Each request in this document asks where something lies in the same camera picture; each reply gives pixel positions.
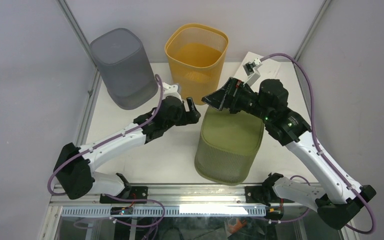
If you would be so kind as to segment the green slatted bin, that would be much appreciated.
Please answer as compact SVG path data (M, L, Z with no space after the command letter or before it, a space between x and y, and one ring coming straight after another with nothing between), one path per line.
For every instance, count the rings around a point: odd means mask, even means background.
M200 129L195 170L215 183L241 184L260 149L264 129L261 119L244 111L231 114L209 107Z

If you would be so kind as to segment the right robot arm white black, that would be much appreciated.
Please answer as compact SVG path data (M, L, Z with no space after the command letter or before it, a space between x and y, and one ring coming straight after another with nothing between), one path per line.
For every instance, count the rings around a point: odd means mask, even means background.
M254 200L269 206L280 199L299 203L315 211L329 227L345 227L376 195L370 185L361 185L350 177L322 148L310 125L288 107L288 91L278 79L265 79L259 90L234 77L202 101L231 114L248 113L261 119L265 130L300 159L318 180L314 187L297 183L279 173L271 173L261 190L252 193Z

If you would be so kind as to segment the white perforated plastic basket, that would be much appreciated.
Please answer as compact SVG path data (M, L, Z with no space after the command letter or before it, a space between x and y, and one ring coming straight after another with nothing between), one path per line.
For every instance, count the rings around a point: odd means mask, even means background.
M241 65L236 70L235 74L233 75L234 78L241 80L242 82L247 80L247 75L245 73L245 70L243 68L243 65L247 62L251 62L254 59L263 59L264 57L261 55L258 55L253 52L247 52ZM262 80L265 79L274 79L277 76L277 73L280 69L281 63L272 59L266 59L261 62L261 66L258 68L258 71L260 73L260 78L251 86L254 89L257 89L259 86L259 83Z

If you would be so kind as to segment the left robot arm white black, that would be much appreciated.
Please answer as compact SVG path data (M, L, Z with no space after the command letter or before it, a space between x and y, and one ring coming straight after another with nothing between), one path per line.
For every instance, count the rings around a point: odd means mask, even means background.
M198 123L200 117L191 97L182 101L167 96L151 111L99 142L64 145L54 167L54 176L64 190L62 194L70 200L87 194L104 194L118 203L127 202L132 187L125 176L101 173L97 169L130 149L162 137L172 127Z

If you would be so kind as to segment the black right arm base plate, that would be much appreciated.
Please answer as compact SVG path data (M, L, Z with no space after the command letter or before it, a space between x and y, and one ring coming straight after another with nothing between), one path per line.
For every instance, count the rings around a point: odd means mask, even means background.
M245 201L247 204L263 204L270 206L270 193L266 187L262 185L247 185L244 187Z

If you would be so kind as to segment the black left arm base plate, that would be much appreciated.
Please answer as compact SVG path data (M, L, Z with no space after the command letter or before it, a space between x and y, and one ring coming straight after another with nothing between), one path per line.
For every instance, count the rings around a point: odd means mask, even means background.
M112 196L101 194L100 204L145 204L148 199L149 188L145 185L132 186L124 189L120 194Z

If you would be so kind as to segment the yellow slatted bin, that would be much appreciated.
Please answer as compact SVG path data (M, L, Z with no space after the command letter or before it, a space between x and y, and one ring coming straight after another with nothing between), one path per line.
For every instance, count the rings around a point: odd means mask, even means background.
M171 35L164 51L182 98L203 105L202 98L218 89L228 46L224 32L198 23L185 24Z

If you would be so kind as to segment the large grey slatted bin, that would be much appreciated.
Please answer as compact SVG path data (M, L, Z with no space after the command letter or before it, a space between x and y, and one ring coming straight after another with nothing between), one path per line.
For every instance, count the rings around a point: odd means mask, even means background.
M159 90L144 45L130 30L113 29L89 47L109 96L121 109L136 109Z

